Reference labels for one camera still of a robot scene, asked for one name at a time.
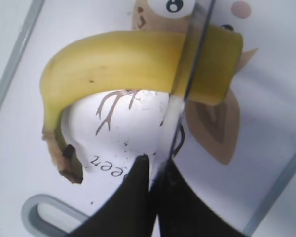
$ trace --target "owl eye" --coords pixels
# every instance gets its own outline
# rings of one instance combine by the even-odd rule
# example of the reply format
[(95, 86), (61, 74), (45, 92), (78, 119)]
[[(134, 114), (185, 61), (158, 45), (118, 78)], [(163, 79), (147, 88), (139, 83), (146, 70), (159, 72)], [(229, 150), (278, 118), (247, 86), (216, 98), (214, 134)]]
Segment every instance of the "owl eye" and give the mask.
[(233, 31), (233, 27), (231, 25), (222, 25), (222, 28), (225, 28), (226, 30)]
[(195, 0), (147, 0), (150, 8), (164, 18), (181, 18), (192, 13)]

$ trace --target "gray border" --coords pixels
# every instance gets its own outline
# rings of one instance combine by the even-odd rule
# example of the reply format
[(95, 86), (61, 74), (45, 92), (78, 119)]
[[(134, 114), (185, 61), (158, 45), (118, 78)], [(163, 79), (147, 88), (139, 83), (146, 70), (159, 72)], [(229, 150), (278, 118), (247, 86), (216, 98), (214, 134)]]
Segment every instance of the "gray border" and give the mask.
[(278, 197), (281, 195), (283, 190), (286, 188), (292, 177), (296, 173), (296, 153), (293, 155), (289, 163), (286, 165), (284, 170), (281, 172), (273, 187), (269, 190), (268, 194), (253, 214), (247, 226), (244, 228), (243, 233), (251, 236), (257, 229), (259, 224), (266, 217)]
[(64, 202), (45, 194), (35, 195), (25, 201), (21, 210), (21, 219), (25, 229), (36, 237), (64, 237), (66, 232), (44, 221), (38, 211), (37, 206), (41, 203), (49, 204), (67, 215), (75, 218), (81, 223), (89, 217), (84, 213), (72, 208)]
[(9, 61), (0, 80), (0, 109), (13, 80), (16, 69), (21, 61), (27, 42), (43, 7), (44, 0), (32, 0), (22, 30), (16, 40)]

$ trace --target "banana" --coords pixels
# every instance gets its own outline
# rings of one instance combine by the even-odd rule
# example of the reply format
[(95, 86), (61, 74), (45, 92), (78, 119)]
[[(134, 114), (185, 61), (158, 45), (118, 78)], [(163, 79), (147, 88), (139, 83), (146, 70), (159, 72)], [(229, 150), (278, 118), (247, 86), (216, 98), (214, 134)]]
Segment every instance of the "banana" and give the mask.
[[(83, 179), (82, 167), (73, 166), (74, 147), (61, 133), (63, 110), (88, 95), (110, 90), (170, 93), (184, 40), (184, 34), (173, 32), (109, 32), (76, 41), (50, 60), (40, 83), (43, 140), (60, 174), (72, 183)], [(240, 34), (210, 26), (190, 99), (210, 105), (221, 102), (241, 52)], [(188, 79), (188, 70), (182, 73)]]

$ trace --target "pink circle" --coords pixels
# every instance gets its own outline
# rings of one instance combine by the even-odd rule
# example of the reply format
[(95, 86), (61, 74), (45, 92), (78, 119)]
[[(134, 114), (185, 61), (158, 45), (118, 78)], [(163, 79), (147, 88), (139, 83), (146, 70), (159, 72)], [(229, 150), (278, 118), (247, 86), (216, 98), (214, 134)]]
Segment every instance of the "pink circle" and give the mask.
[(247, 2), (238, 0), (232, 5), (231, 12), (235, 17), (246, 19), (251, 15), (251, 7)]

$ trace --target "tree branch drawing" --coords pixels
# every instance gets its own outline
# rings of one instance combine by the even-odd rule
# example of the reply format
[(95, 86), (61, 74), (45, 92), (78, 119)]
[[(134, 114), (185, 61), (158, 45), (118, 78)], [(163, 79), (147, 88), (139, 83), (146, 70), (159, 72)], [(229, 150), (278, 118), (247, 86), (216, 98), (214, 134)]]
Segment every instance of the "tree branch drawing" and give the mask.
[(101, 115), (102, 115), (102, 110), (103, 110), (103, 106), (105, 104), (105, 102), (111, 98), (112, 96), (116, 96), (113, 104), (112, 104), (112, 107), (107, 115), (107, 117), (105, 118), (105, 120), (101, 123), (101, 125), (98, 127), (98, 129), (96, 130), (96, 133), (95, 135), (98, 135), (98, 133), (100, 132), (100, 130), (102, 129), (102, 127), (107, 123), (108, 124), (108, 128), (109, 128), (109, 131), (111, 129), (111, 119), (112, 119), (112, 116), (113, 116), (113, 112), (117, 106), (117, 103), (118, 101), (125, 95), (131, 95), (133, 94), (131, 100), (130, 100), (130, 103), (129, 103), (129, 107), (128, 109), (131, 109), (133, 104), (134, 104), (134, 100), (136, 98), (136, 95), (138, 94), (138, 90), (119, 90), (119, 91), (115, 91), (115, 92), (112, 92), (110, 94), (107, 94), (106, 96), (104, 96), (104, 98), (102, 99), (102, 101), (100, 102), (100, 105), (98, 107), (98, 110), (96, 112), (96, 115), (99, 115), (99, 119), (101, 119)]

